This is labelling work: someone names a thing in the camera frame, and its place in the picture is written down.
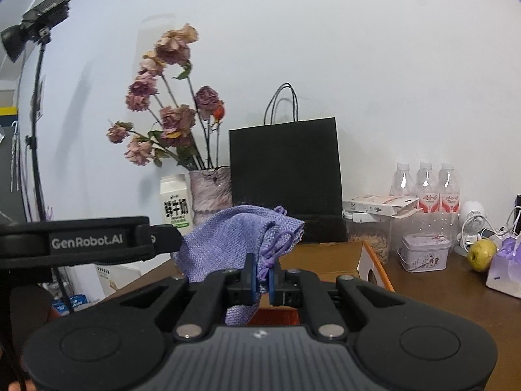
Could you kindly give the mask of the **purple drawstring fabric pouch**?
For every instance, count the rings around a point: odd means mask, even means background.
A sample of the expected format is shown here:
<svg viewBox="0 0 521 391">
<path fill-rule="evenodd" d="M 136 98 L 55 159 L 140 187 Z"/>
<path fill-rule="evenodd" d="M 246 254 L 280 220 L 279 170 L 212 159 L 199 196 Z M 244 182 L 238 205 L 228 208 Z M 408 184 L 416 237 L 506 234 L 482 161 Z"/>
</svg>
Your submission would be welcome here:
<svg viewBox="0 0 521 391">
<path fill-rule="evenodd" d="M 248 254 L 257 263 L 255 303 L 228 309 L 225 324 L 243 326 L 256 314 L 260 295 L 268 291 L 268 271 L 290 253 L 302 238 L 305 223 L 274 209 L 241 205 L 224 209 L 184 236 L 181 248 L 171 258 L 190 282 L 202 282 L 219 270 L 244 267 Z"/>
</svg>

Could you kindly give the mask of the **black paper shopping bag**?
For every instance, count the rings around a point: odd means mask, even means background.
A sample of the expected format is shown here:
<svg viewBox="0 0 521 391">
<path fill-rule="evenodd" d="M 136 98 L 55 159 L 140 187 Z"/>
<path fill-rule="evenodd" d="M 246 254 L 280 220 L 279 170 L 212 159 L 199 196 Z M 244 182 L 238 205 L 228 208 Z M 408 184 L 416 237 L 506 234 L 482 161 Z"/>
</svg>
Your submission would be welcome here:
<svg viewBox="0 0 521 391">
<path fill-rule="evenodd" d="M 347 240 L 336 119 L 299 119 L 289 83 L 275 91 L 263 124 L 229 131 L 232 200 L 283 207 L 304 223 L 307 243 Z"/>
</svg>

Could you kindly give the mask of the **orange cardboard box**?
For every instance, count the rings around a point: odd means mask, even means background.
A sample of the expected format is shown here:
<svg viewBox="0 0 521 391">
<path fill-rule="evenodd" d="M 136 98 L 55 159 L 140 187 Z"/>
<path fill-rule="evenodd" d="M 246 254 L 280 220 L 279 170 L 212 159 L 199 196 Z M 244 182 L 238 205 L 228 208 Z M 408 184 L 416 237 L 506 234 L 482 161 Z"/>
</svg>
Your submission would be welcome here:
<svg viewBox="0 0 521 391">
<path fill-rule="evenodd" d="M 393 285 L 373 249 L 364 242 L 297 244 L 279 259 L 282 269 L 301 268 L 314 272 L 324 282 L 334 282 L 339 275 L 350 274 L 386 290 Z M 249 326 L 299 325 L 298 311 L 289 306 L 273 307 L 263 295 L 259 309 Z"/>
</svg>

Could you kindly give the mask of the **white floral tin box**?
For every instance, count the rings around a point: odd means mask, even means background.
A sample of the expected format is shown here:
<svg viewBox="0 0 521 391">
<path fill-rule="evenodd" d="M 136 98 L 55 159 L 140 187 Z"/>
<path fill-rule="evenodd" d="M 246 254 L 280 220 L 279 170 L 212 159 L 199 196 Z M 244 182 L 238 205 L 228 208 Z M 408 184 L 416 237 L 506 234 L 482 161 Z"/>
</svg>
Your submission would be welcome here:
<svg viewBox="0 0 521 391">
<path fill-rule="evenodd" d="M 417 274 L 446 269 L 451 241 L 440 233 L 412 233 L 403 236 L 397 250 L 406 272 Z"/>
</svg>

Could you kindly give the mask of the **white flat carton box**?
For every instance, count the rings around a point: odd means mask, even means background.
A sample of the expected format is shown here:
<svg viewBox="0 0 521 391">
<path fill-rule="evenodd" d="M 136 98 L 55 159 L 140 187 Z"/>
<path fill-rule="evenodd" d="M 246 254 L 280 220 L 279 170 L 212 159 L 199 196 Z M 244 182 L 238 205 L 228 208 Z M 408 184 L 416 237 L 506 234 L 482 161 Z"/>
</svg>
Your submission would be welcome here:
<svg viewBox="0 0 521 391">
<path fill-rule="evenodd" d="M 404 217 L 418 211 L 418 198 L 412 196 L 364 195 L 343 202 L 348 212 Z"/>
</svg>

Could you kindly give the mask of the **dried rose bouquet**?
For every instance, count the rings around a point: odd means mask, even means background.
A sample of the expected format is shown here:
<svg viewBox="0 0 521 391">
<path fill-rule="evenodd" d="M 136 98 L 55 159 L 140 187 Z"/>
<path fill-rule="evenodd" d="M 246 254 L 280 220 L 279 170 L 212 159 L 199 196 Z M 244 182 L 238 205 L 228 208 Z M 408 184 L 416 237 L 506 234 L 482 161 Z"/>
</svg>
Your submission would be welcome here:
<svg viewBox="0 0 521 391">
<path fill-rule="evenodd" d="M 191 81 L 191 45 L 199 39 L 186 23 L 161 34 L 139 60 L 139 69 L 125 94 L 132 113 L 152 117 L 151 126 L 140 130 L 131 121 L 109 126 L 109 142 L 126 144 L 128 162 L 157 167 L 172 159 L 188 171 L 219 167 L 224 101 L 208 85 L 196 88 Z"/>
</svg>

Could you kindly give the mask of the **white green milk carton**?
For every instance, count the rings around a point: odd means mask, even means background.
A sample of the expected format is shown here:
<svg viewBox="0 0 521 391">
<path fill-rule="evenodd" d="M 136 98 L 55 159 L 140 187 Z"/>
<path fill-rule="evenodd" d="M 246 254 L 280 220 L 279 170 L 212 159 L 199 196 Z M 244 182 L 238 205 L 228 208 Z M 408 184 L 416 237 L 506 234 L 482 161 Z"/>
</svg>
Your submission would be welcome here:
<svg viewBox="0 0 521 391">
<path fill-rule="evenodd" d="M 193 230 L 191 201 L 184 174 L 161 178 L 160 198 L 165 223 L 171 224 L 185 236 Z"/>
</svg>

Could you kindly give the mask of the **white paper card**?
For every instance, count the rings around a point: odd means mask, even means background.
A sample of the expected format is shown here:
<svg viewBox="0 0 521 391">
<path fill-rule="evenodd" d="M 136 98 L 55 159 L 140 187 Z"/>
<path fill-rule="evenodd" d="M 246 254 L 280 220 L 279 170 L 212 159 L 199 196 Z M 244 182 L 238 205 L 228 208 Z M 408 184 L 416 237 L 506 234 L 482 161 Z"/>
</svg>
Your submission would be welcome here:
<svg viewBox="0 0 521 391">
<path fill-rule="evenodd" d="M 123 289 L 140 278 L 139 269 L 122 265 L 95 265 L 95 269 L 106 297 Z"/>
</svg>

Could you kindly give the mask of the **purple textured ceramic vase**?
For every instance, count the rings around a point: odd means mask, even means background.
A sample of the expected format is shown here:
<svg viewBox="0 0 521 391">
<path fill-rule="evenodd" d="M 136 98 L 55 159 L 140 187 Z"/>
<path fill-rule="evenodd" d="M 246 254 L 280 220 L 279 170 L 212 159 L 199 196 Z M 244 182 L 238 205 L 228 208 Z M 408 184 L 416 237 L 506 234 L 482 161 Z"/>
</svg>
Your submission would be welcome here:
<svg viewBox="0 0 521 391">
<path fill-rule="evenodd" d="M 193 222 L 199 227 L 207 219 L 223 209 L 232 207 L 231 168 L 189 172 Z"/>
</svg>

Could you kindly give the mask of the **middle clear water bottle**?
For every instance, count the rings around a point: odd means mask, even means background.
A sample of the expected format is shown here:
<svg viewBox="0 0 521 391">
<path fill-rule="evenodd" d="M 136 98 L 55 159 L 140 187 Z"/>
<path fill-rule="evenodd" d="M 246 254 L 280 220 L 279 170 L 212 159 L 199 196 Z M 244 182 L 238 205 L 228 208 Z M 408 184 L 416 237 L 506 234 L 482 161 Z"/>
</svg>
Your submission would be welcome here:
<svg viewBox="0 0 521 391">
<path fill-rule="evenodd" d="M 423 213 L 433 214 L 439 210 L 440 195 L 431 163 L 420 164 L 414 191 L 418 197 L 418 207 Z"/>
</svg>

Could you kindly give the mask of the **yellow green apple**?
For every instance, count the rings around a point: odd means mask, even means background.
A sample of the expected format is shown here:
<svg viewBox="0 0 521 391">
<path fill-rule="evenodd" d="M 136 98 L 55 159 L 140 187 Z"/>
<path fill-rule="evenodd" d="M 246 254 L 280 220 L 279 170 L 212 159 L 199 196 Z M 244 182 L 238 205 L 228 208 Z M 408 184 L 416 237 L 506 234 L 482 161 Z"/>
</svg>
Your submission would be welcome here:
<svg viewBox="0 0 521 391">
<path fill-rule="evenodd" d="M 478 273 L 486 272 L 497 252 L 496 244 L 488 239 L 480 239 L 471 245 L 467 260 L 472 270 Z"/>
</svg>

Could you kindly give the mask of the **left clear water bottle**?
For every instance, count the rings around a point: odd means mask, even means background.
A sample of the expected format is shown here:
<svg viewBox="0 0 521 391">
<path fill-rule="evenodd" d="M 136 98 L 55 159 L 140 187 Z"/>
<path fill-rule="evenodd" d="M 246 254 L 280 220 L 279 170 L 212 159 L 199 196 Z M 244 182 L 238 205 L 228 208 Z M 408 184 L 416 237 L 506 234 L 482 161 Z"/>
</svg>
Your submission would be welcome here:
<svg viewBox="0 0 521 391">
<path fill-rule="evenodd" d="M 389 194 L 394 197 L 412 196 L 414 194 L 414 181 L 408 163 L 397 163 Z"/>
</svg>

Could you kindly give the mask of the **clear plastic food container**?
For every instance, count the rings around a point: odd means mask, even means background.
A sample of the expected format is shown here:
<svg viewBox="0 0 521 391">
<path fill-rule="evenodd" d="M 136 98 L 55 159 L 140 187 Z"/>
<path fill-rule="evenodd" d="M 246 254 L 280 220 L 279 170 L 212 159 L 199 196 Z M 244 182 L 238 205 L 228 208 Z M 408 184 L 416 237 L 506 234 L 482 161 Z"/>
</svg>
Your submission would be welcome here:
<svg viewBox="0 0 521 391">
<path fill-rule="evenodd" d="M 389 217 L 344 211 L 347 238 L 350 243 L 364 242 L 370 246 L 382 264 L 388 262 L 391 238 L 392 221 Z"/>
</svg>

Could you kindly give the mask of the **right clear water bottle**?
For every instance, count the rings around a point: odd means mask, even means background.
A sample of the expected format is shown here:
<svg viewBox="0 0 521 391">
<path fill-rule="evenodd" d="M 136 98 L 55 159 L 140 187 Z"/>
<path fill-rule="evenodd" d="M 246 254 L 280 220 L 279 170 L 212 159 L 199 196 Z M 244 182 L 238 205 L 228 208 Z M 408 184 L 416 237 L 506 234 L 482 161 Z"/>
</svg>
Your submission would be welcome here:
<svg viewBox="0 0 521 391">
<path fill-rule="evenodd" d="M 438 193 L 440 211 L 448 214 L 457 214 L 460 209 L 460 187 L 454 166 L 449 163 L 441 165 L 438 174 Z"/>
</svg>

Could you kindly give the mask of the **small white desk fan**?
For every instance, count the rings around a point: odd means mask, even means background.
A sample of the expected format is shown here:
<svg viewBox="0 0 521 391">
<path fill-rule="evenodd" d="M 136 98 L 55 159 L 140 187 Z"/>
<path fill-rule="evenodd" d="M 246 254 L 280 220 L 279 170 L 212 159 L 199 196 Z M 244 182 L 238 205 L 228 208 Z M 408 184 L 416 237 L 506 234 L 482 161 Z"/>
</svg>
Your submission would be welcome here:
<svg viewBox="0 0 521 391">
<path fill-rule="evenodd" d="M 461 205 L 458 221 L 455 253 L 465 257 L 470 246 L 480 240 L 480 232 L 489 225 L 486 210 L 480 202 L 468 200 Z"/>
</svg>

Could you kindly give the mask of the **clear water bottle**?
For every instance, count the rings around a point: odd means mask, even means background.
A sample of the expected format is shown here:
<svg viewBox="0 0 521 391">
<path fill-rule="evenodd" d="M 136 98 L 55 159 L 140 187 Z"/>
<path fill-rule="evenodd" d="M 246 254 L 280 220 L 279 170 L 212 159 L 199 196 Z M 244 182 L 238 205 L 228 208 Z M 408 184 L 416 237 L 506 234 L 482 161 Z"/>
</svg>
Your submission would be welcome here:
<svg viewBox="0 0 521 391">
<path fill-rule="evenodd" d="M 460 187 L 454 166 L 449 163 L 441 165 L 438 174 L 438 193 L 440 211 L 448 214 L 457 214 L 460 209 Z"/>
<path fill-rule="evenodd" d="M 394 197 L 412 196 L 414 194 L 414 181 L 408 163 L 397 163 L 389 194 Z"/>
<path fill-rule="evenodd" d="M 418 207 L 423 213 L 433 214 L 439 210 L 440 195 L 431 163 L 420 164 L 414 191 L 418 197 Z"/>
</svg>

